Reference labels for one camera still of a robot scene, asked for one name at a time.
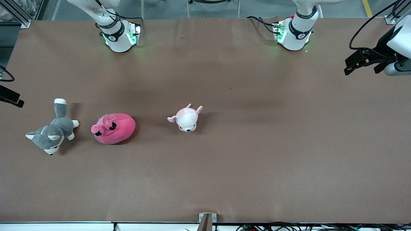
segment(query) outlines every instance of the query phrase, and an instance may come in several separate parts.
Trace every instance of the white paw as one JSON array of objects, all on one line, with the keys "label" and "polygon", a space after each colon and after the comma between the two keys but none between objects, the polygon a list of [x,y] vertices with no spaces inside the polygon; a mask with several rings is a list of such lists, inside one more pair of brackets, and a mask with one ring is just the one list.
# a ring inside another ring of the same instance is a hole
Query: white paw
[{"label": "white paw", "polygon": [[74,139],[74,133],[72,133],[71,135],[67,136],[68,140],[73,140]]},{"label": "white paw", "polygon": [[78,120],[72,120],[74,127],[80,126],[80,122]]},{"label": "white paw", "polygon": [[67,104],[65,99],[55,99],[54,103],[55,104]]}]

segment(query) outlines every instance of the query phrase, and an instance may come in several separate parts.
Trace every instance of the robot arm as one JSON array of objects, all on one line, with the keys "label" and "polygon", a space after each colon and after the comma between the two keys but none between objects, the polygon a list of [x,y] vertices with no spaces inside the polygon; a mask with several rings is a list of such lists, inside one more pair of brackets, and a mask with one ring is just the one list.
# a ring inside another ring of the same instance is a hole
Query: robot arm
[{"label": "robot arm", "polygon": [[318,4],[332,5],[344,0],[292,0],[297,5],[297,12],[293,18],[274,25],[275,41],[283,45],[286,49],[297,51],[303,48],[308,42],[314,23],[317,21],[319,13]]},{"label": "robot arm", "polygon": [[376,74],[384,71],[388,76],[411,75],[411,10],[397,21],[395,27],[383,35],[371,51],[360,48],[345,60],[345,75],[360,67],[374,67]]},{"label": "robot arm", "polygon": [[106,44],[114,52],[125,52],[137,45],[140,35],[140,25],[121,19],[113,10],[120,0],[67,0],[77,6],[96,21],[96,26],[102,30]]},{"label": "robot arm", "polygon": [[98,25],[110,25],[115,21],[115,11],[120,4],[120,0],[99,0],[101,7],[95,0],[67,0],[69,3],[82,9],[96,21]]},{"label": "robot arm", "polygon": [[301,15],[310,15],[316,5],[333,5],[344,0],[293,0],[297,5],[297,12]]}]

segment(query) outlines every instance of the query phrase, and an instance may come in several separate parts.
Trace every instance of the pink plush pig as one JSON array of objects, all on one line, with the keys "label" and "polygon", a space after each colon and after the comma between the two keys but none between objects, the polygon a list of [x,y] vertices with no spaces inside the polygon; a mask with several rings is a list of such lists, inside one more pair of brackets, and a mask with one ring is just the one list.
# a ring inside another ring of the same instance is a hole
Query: pink plush pig
[{"label": "pink plush pig", "polygon": [[199,118],[200,111],[203,109],[203,106],[199,106],[197,110],[190,107],[191,104],[179,110],[175,116],[167,118],[170,123],[176,122],[182,132],[192,132],[197,128],[197,119]]},{"label": "pink plush pig", "polygon": [[101,117],[91,132],[100,143],[115,144],[129,138],[135,128],[136,122],[131,116],[113,113]]}]

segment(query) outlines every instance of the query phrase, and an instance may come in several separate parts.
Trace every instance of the light pink stuffed pig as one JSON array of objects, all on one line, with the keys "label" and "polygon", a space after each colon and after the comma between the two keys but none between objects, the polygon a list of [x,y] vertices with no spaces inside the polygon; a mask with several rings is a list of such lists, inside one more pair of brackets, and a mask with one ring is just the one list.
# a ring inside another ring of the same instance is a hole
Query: light pink stuffed pig
[{"label": "light pink stuffed pig", "polygon": [[199,118],[200,111],[203,109],[203,106],[199,106],[197,110],[190,107],[191,104],[179,110],[175,116],[167,118],[170,123],[176,122],[182,132],[192,132],[197,128],[197,119]]}]

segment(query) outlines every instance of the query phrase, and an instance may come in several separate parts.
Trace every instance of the stuffed animal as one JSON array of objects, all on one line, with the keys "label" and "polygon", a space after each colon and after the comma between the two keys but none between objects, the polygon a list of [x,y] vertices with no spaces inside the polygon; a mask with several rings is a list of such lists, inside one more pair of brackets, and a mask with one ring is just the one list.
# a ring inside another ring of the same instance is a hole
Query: stuffed animal
[{"label": "stuffed animal", "polygon": [[131,116],[113,113],[101,117],[91,132],[100,143],[115,144],[129,138],[135,128],[136,122]]},{"label": "stuffed animal", "polygon": [[49,125],[26,134],[27,138],[49,155],[58,151],[65,138],[74,139],[73,128],[80,125],[77,120],[66,117],[67,102],[64,99],[54,100],[54,112],[56,118]]},{"label": "stuffed animal", "polygon": [[197,128],[197,119],[199,118],[199,113],[203,109],[203,106],[199,106],[197,110],[194,110],[191,104],[187,107],[179,110],[177,114],[173,117],[168,117],[170,123],[176,122],[178,128],[182,132],[193,132]]}]

